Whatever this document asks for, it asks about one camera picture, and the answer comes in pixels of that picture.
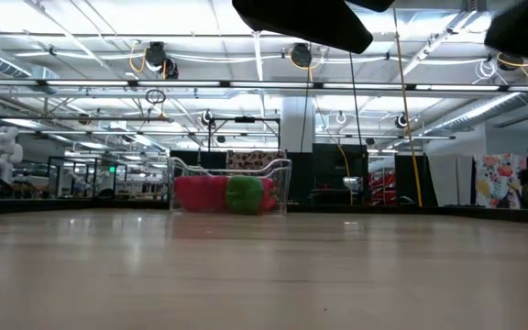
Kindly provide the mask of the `clear plastic bin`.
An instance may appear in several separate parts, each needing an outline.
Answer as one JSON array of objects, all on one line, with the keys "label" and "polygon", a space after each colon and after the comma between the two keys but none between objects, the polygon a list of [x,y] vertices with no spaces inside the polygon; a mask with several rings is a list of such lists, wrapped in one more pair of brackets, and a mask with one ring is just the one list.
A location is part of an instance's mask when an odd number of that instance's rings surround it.
[{"label": "clear plastic bin", "polygon": [[223,212],[214,212],[210,206],[205,211],[192,212],[186,211],[176,200],[174,195],[175,179],[181,176],[204,176],[206,194],[208,197],[208,177],[211,176],[226,176],[228,179],[233,176],[251,176],[257,178],[270,178],[274,181],[277,188],[277,202],[273,210],[267,213],[259,211],[257,214],[245,215],[263,215],[263,214],[284,214],[288,207],[288,194],[290,190],[292,162],[289,159],[275,159],[267,167],[261,170],[228,170],[228,169],[205,169],[198,166],[191,166],[186,164],[182,159],[171,157],[167,161],[167,174],[169,181],[169,207],[173,212],[187,212],[187,213],[217,213],[217,214],[234,214],[227,211],[226,206]]}]

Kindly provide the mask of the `white square pillar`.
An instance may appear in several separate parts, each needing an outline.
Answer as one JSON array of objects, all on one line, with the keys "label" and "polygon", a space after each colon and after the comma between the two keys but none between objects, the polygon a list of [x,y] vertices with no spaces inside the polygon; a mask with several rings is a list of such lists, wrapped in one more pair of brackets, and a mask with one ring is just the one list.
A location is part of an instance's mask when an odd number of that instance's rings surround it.
[{"label": "white square pillar", "polygon": [[288,152],[311,153],[315,139],[315,108],[312,97],[282,100],[280,147]]}]

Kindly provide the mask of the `red striped background object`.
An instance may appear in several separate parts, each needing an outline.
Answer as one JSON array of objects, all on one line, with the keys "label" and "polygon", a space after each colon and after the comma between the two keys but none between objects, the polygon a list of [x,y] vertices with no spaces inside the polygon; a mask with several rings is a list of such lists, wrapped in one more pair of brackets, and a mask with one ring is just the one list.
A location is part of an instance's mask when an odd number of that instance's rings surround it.
[{"label": "red striped background object", "polygon": [[394,170],[373,171],[369,175],[370,204],[394,206],[396,204],[396,174]]}]

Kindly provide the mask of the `large red toy bell pepper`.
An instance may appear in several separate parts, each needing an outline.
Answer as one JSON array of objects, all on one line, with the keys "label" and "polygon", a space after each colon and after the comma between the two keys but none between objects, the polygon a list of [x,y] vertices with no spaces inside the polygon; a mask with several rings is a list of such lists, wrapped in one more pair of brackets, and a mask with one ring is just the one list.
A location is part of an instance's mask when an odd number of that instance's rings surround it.
[{"label": "large red toy bell pepper", "polygon": [[277,202],[277,188],[274,181],[270,178],[261,179],[264,193],[260,203],[260,211],[262,213],[270,212],[274,209]]}]

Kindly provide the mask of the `long ceiling light bar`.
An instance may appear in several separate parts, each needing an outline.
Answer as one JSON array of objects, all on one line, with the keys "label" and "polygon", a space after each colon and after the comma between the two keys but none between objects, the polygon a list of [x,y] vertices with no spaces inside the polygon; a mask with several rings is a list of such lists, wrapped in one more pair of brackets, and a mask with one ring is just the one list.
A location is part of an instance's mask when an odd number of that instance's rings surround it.
[{"label": "long ceiling light bar", "polygon": [[[0,86],[25,87],[167,87],[167,88],[244,88],[244,89],[316,89],[387,91],[398,90],[395,83],[347,83],[347,82],[257,82],[257,81],[140,81],[140,80],[27,80],[0,79]],[[483,92],[528,93],[528,85],[476,85],[476,84],[406,84],[410,91],[429,92]]]}]

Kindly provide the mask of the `small red toy bell pepper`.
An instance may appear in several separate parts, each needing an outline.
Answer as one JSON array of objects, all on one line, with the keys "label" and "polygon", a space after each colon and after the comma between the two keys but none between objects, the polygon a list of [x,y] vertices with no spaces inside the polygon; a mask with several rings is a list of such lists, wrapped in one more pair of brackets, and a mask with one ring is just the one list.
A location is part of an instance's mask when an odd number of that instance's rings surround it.
[{"label": "small red toy bell pepper", "polygon": [[204,176],[181,176],[175,179],[174,195],[186,211],[202,212],[209,206]]}]

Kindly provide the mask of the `black overhead gantry frame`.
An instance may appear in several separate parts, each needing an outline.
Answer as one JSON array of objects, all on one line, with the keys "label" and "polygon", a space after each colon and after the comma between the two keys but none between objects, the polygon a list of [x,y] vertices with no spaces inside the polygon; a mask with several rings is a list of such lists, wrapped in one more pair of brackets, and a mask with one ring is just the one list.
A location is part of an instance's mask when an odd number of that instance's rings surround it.
[{"label": "black overhead gantry frame", "polygon": [[[261,123],[265,130],[263,133],[256,132],[242,132],[242,133],[220,133],[220,130],[228,122],[236,124],[257,124]],[[235,116],[235,117],[211,117],[207,119],[207,150],[212,150],[212,142],[214,137],[254,137],[254,138],[268,138],[275,137],[277,139],[277,149],[281,149],[281,120],[279,118],[265,118],[254,116]]]}]

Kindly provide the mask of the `black partition panel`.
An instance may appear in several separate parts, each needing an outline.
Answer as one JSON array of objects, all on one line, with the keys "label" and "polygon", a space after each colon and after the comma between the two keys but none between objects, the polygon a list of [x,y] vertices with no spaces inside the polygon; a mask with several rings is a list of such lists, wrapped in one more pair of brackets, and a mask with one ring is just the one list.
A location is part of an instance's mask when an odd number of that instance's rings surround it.
[{"label": "black partition panel", "polygon": [[423,158],[396,156],[394,165],[397,205],[427,206]]},{"label": "black partition panel", "polygon": [[365,145],[313,145],[315,204],[365,205],[369,200],[369,154]]}]

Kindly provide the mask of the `bright floral patterned curtain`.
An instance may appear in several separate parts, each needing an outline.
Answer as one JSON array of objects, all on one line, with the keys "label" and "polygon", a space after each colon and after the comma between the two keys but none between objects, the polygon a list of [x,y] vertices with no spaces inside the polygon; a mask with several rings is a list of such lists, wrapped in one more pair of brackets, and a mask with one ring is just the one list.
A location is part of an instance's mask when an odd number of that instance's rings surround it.
[{"label": "bright floral patterned curtain", "polygon": [[522,207],[521,172],[526,169],[526,157],[516,154],[476,155],[475,205],[489,209]]}]

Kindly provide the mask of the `green toy bell pepper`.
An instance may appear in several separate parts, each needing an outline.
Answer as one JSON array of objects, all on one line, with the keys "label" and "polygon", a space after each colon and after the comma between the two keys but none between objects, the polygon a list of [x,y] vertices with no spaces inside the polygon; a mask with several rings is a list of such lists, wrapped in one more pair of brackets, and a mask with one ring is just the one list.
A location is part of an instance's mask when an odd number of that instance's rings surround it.
[{"label": "green toy bell pepper", "polygon": [[233,176],[226,185],[226,209],[234,214],[255,215],[259,212],[263,196],[264,187],[260,178]]}]

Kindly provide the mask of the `white curtain panel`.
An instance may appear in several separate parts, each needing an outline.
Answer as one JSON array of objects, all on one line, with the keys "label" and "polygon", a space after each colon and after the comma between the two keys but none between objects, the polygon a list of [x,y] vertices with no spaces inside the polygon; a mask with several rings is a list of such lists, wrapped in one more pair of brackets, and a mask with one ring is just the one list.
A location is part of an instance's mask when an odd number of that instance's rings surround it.
[{"label": "white curtain panel", "polygon": [[438,206],[471,205],[473,159],[460,154],[429,155],[429,168]]}]

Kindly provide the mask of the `dark floral patterned cloth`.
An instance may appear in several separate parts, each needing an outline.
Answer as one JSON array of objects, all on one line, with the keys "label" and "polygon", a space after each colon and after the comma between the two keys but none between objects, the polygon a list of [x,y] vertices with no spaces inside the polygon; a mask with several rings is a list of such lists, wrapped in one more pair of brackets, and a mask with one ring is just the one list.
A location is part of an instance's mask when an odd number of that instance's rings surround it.
[{"label": "dark floral patterned cloth", "polygon": [[228,170],[261,170],[276,159],[283,158],[279,151],[234,151],[226,153],[226,168]]}]

